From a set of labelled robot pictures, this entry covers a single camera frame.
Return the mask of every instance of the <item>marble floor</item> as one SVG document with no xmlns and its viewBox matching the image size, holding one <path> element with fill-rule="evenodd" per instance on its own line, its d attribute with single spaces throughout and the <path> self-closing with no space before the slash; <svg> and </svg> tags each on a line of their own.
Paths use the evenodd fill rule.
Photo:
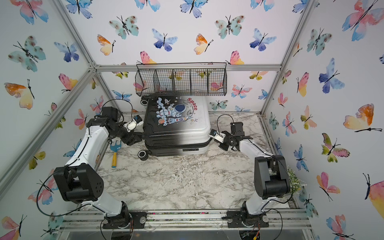
<svg viewBox="0 0 384 240">
<path fill-rule="evenodd" d="M 210 114 L 211 128 L 217 128 L 219 115 Z M 268 149 L 256 114 L 231 113 L 231 116 L 244 123 L 246 135 Z M 229 116 L 222 116 L 218 122 L 220 131 L 230 132 L 230 122 Z M 98 169 L 104 190 L 126 202 L 129 209 L 233 209 L 241 207 L 255 192 L 254 161 L 240 152 L 225 152 L 214 141 L 202 155 L 149 156 L 147 161 L 141 161 L 137 153 L 142 149 L 145 149 L 144 141 L 133 146 L 122 144 L 116 168 L 111 168 L 113 152 L 108 149 Z M 272 206 L 289 208 L 287 204 Z"/>
</svg>

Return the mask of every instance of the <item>blue butterfly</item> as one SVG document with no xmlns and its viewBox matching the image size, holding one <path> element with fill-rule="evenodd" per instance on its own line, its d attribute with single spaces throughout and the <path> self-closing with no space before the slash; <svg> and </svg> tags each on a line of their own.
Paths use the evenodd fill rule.
<svg viewBox="0 0 384 240">
<path fill-rule="evenodd" d="M 259 46 L 259 51 L 264 51 L 266 49 L 266 44 L 270 44 L 276 40 L 276 37 L 266 38 L 265 36 L 268 34 L 262 35 L 259 31 L 259 29 L 255 28 L 253 38 L 255 39 L 254 42 L 251 42 L 249 45 L 251 48 L 256 48 Z"/>
<path fill-rule="evenodd" d="M 88 19 L 92 17 L 92 14 L 86 10 L 92 3 L 92 0 L 67 0 L 67 2 L 70 3 L 66 6 L 70 13 L 82 13 Z"/>
<path fill-rule="evenodd" d="M 35 62 L 36 59 L 45 60 L 45 53 L 43 49 L 39 46 L 36 46 L 36 39 L 34 36 L 29 36 L 24 43 L 23 48 L 19 42 L 17 42 L 19 46 L 14 45 L 17 48 L 20 48 L 24 52 L 21 51 L 13 51 L 8 55 L 8 59 L 14 61 L 15 63 L 21 63 L 22 67 L 27 70 L 32 70 L 34 72 L 37 71 L 37 67 Z"/>
<path fill-rule="evenodd" d="M 251 109 L 244 109 L 244 108 L 240 108 L 239 106 L 235 106 L 235 110 L 237 112 L 249 112 Z"/>
<path fill-rule="evenodd" d="M 344 83 L 335 78 L 335 76 L 339 74 L 337 70 L 335 72 L 335 59 L 332 58 L 327 66 L 327 73 L 320 73 L 319 81 L 320 83 L 325 83 L 323 93 L 329 93 L 330 86 L 332 86 L 333 89 L 341 89 L 345 86 Z"/>
<path fill-rule="evenodd" d="M 67 152 L 66 154 L 63 155 L 63 157 L 73 157 L 74 153 L 79 148 L 80 143 L 81 143 L 81 138 L 80 138 L 79 142 L 77 143 L 76 147 L 73 147 L 74 150 Z"/>
<path fill-rule="evenodd" d="M 277 139 L 277 142 L 274 143 L 275 144 L 275 147 L 276 147 L 276 150 L 277 152 L 279 153 L 279 155 L 283 155 L 283 153 L 281 152 L 281 146 L 280 146 L 280 138 Z"/>
<path fill-rule="evenodd" d="M 125 100 L 125 101 L 127 101 L 127 102 L 130 102 L 129 97 L 132 96 L 132 94 L 119 93 L 119 92 L 116 92 L 116 91 L 114 91 L 114 90 L 112 90 L 112 92 L 113 92 L 114 94 L 116 94 L 116 96 L 115 96 L 116 99 L 123 99 L 123 100 Z"/>
<path fill-rule="evenodd" d="M 172 50 L 172 47 L 170 44 L 174 44 L 177 41 L 177 37 L 171 37 L 171 38 L 166 38 L 166 35 L 162 35 L 158 31 L 156 31 L 154 28 L 152 29 L 153 32 L 153 37 L 156 38 L 158 41 L 155 42 L 153 45 L 155 45 L 156 48 L 161 48 L 164 46 L 164 49 L 169 52 Z"/>
<path fill-rule="evenodd" d="M 184 0 L 182 5 L 180 5 L 181 12 L 186 13 L 191 7 L 189 13 L 193 12 L 195 18 L 201 17 L 201 11 L 198 8 L 201 8 L 208 0 Z"/>
<path fill-rule="evenodd" d="M 71 46 L 68 46 L 68 43 L 65 44 L 60 44 L 58 42 L 53 43 L 62 53 L 64 54 L 64 61 L 67 63 L 71 61 L 71 57 L 77 61 L 79 60 L 79 55 L 75 53 L 77 51 L 75 44 L 72 44 Z"/>
<path fill-rule="evenodd" d="M 310 195 L 307 196 L 307 191 L 305 190 L 304 186 L 301 186 L 301 190 L 299 192 L 299 200 L 301 202 L 304 202 L 305 212 L 307 212 L 308 217 L 313 217 L 313 215 L 315 215 L 316 217 L 319 216 L 319 213 L 317 212 L 316 208 L 310 202 L 310 200 L 312 199 L 310 199 Z"/>
<path fill-rule="evenodd" d="M 268 93 L 264 89 L 262 89 L 262 94 L 263 95 L 259 96 L 259 99 L 266 99 L 268 97 Z"/>
<path fill-rule="evenodd" d="M 307 4 L 308 0 L 300 0 L 301 3 L 298 3 L 296 5 L 293 6 L 293 12 L 294 13 L 298 13 L 300 12 L 301 10 L 304 9 L 305 5 Z"/>
<path fill-rule="evenodd" d="M 305 164 L 304 160 L 305 157 L 303 157 L 303 146 L 300 144 L 299 152 L 295 150 L 293 153 L 295 155 L 295 158 L 297 158 L 297 164 L 296 167 L 297 169 L 301 170 L 301 167 L 303 167 L 307 172 L 309 172 L 307 165 Z"/>
<path fill-rule="evenodd" d="M 311 31 L 311 39 L 308 41 L 308 48 L 307 52 L 311 51 L 312 49 L 316 49 L 315 53 L 316 56 L 318 56 L 325 48 L 325 43 L 329 42 L 332 39 L 332 34 L 325 33 L 321 35 L 321 33 L 324 31 L 320 29 L 320 34 L 317 36 L 317 31 L 315 29 L 312 29 Z"/>
</svg>

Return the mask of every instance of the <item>wire basket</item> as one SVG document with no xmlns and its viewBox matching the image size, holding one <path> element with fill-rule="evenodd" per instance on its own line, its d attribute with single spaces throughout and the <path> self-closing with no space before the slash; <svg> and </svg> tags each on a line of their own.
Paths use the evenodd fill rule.
<svg viewBox="0 0 384 240">
<path fill-rule="evenodd" d="M 225 96 L 226 68 L 226 63 L 137 64 L 136 94 Z"/>
</svg>

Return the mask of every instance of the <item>pink butterfly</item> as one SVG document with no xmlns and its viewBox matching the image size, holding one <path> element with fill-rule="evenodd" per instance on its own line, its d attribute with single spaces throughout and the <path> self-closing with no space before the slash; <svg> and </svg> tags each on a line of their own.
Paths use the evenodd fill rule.
<svg viewBox="0 0 384 240">
<path fill-rule="evenodd" d="M 288 101 L 288 97 L 285 97 L 283 100 L 283 93 L 280 93 L 280 97 L 277 99 L 277 101 L 279 102 L 279 105 L 283 106 L 284 109 L 284 104 Z"/>
<path fill-rule="evenodd" d="M 39 6 L 43 4 L 42 0 L 10 0 L 15 6 L 22 6 L 20 8 L 20 15 L 29 24 L 35 23 L 35 18 L 39 17 L 41 20 L 48 21 L 48 13 L 41 9 Z"/>
<path fill-rule="evenodd" d="M 96 115 L 100 115 L 101 113 L 101 108 L 103 107 L 104 99 L 103 96 L 99 98 L 99 101 L 96 101 L 96 104 L 91 104 L 90 107 L 92 108 L 92 111 L 96 111 Z"/>
<path fill-rule="evenodd" d="M 290 132 L 291 132 L 292 134 L 296 133 L 296 129 L 295 129 L 295 127 L 292 126 L 292 124 L 291 124 L 291 123 L 293 123 L 293 122 L 294 122 L 293 119 L 292 119 L 292 121 L 291 121 L 291 112 L 288 112 L 288 114 L 287 114 L 287 116 L 286 116 L 286 119 L 283 120 L 283 127 L 286 128 L 286 130 L 285 130 L 285 135 L 286 135 L 287 137 L 289 137 Z"/>
<path fill-rule="evenodd" d="M 328 187 L 328 174 L 326 172 L 321 173 L 321 177 L 317 175 L 317 182 L 320 185 L 320 188 L 328 195 L 328 200 L 333 201 L 333 199 L 329 196 L 329 192 L 332 193 L 340 193 L 340 189 L 334 185 Z"/>
<path fill-rule="evenodd" d="M 34 191 L 29 197 L 28 199 L 31 199 L 32 201 L 36 202 L 38 200 L 41 199 L 41 202 L 43 204 L 50 204 L 53 199 L 52 199 L 52 191 L 54 190 L 58 190 L 58 187 L 57 187 L 57 184 L 55 182 L 55 179 L 53 178 L 53 176 L 51 176 L 49 179 L 48 179 L 48 184 L 47 185 L 43 185 L 43 187 L 45 188 L 44 190 L 40 191 L 40 195 L 39 195 L 39 198 L 37 198 L 37 192 L 38 191 Z"/>
<path fill-rule="evenodd" d="M 234 91 L 231 95 L 232 97 L 236 97 L 237 95 L 240 96 L 240 98 L 245 98 L 247 95 L 245 93 L 248 93 L 252 90 L 252 88 L 244 88 L 244 85 L 238 87 L 237 85 L 233 85 L 232 90 Z"/>
<path fill-rule="evenodd" d="M 84 126 L 85 126 L 85 121 L 87 120 L 88 115 L 86 115 L 86 116 L 84 117 L 83 111 L 82 111 L 81 109 L 79 109 L 79 115 L 80 115 L 81 118 L 77 118 L 77 119 L 75 119 L 75 120 L 74 120 L 74 124 L 75 124 L 76 126 L 79 126 L 79 129 L 81 130 L 81 129 L 83 129 Z"/>
</svg>

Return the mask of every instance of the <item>wire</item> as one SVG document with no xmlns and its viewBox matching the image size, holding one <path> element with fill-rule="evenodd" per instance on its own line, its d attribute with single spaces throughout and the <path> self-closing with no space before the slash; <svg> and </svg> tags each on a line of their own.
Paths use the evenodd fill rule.
<svg viewBox="0 0 384 240">
<path fill-rule="evenodd" d="M 217 121 L 216 121 L 217 132 L 218 132 L 219 135 L 220 135 L 220 130 L 219 130 L 219 128 L 218 128 L 218 119 L 219 119 L 221 116 L 224 116 L 224 115 L 230 116 L 230 117 L 232 118 L 232 122 L 235 122 L 235 121 L 233 120 L 233 117 L 232 117 L 231 115 L 229 115 L 229 114 L 222 114 L 222 115 L 220 115 L 220 116 L 217 118 Z"/>
<path fill-rule="evenodd" d="M 275 210 L 276 212 L 278 212 L 279 214 L 280 214 L 280 218 L 281 218 L 281 228 L 280 228 L 280 232 L 279 232 L 279 234 L 277 235 L 277 237 L 275 237 L 273 240 L 276 240 L 279 236 L 280 236 L 280 234 L 281 234 L 281 232 L 282 232 L 282 230 L 283 230 L 283 217 L 281 216 L 281 213 L 278 211 L 278 210 L 276 210 L 276 209 L 270 209 L 270 210 Z"/>
</svg>

